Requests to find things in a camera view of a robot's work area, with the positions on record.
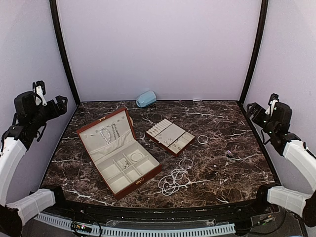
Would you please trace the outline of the small red jewelry tray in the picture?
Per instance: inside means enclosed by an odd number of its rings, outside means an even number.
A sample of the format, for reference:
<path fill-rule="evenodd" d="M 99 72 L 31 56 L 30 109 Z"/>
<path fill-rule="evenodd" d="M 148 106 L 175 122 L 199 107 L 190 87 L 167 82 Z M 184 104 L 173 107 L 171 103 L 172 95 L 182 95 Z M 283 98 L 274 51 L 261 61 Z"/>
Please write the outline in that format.
<path fill-rule="evenodd" d="M 179 156 L 195 139 L 195 136 L 167 119 L 156 123 L 146 135 L 173 156 Z"/>

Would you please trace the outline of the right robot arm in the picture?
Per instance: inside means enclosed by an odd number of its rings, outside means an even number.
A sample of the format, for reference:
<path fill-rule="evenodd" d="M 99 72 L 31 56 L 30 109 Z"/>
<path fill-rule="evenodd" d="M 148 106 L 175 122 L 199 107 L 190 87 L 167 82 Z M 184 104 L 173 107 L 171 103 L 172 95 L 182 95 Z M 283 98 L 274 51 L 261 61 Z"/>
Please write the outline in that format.
<path fill-rule="evenodd" d="M 308 227 L 316 225 L 316 156 L 306 143 L 289 131 L 292 109 L 278 99 L 272 99 L 268 108 L 258 103 L 247 105 L 247 117 L 269 143 L 280 184 L 262 185 L 252 210 L 263 214 L 271 204 L 285 208 L 303 219 Z"/>

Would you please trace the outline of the white bangle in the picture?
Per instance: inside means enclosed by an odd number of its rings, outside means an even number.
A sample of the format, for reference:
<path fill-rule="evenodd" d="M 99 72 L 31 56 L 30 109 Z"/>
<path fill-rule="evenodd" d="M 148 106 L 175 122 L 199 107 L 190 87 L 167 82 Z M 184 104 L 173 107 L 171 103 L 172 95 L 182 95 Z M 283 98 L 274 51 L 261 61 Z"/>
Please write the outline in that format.
<path fill-rule="evenodd" d="M 200 135 L 197 137 L 197 142 L 201 145 L 205 145 L 209 142 L 209 138 L 206 135 Z"/>

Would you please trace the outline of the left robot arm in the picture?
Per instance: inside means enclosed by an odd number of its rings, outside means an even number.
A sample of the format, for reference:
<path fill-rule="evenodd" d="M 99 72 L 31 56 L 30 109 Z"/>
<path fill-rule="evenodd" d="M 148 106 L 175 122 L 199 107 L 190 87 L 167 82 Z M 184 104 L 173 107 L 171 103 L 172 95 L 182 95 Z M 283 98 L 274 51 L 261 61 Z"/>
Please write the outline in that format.
<path fill-rule="evenodd" d="M 59 186 L 47 186 L 7 203 L 8 188 L 20 160 L 34 140 L 41 140 L 47 122 L 66 113 L 67 103 L 64 96 L 45 102 L 41 93 L 32 91 L 14 99 L 16 113 L 1 137 L 0 149 L 0 231 L 10 237 L 20 237 L 25 224 L 49 207 L 59 215 L 70 211 Z"/>

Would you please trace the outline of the large red jewelry box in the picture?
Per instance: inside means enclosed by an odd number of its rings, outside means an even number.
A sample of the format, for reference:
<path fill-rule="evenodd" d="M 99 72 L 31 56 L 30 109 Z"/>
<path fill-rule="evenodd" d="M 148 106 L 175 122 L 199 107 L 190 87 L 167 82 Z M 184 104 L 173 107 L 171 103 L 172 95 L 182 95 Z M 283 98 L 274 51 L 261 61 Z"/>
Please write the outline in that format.
<path fill-rule="evenodd" d="M 162 165 L 137 141 L 126 107 L 80 128 L 77 134 L 117 200 L 162 171 Z"/>

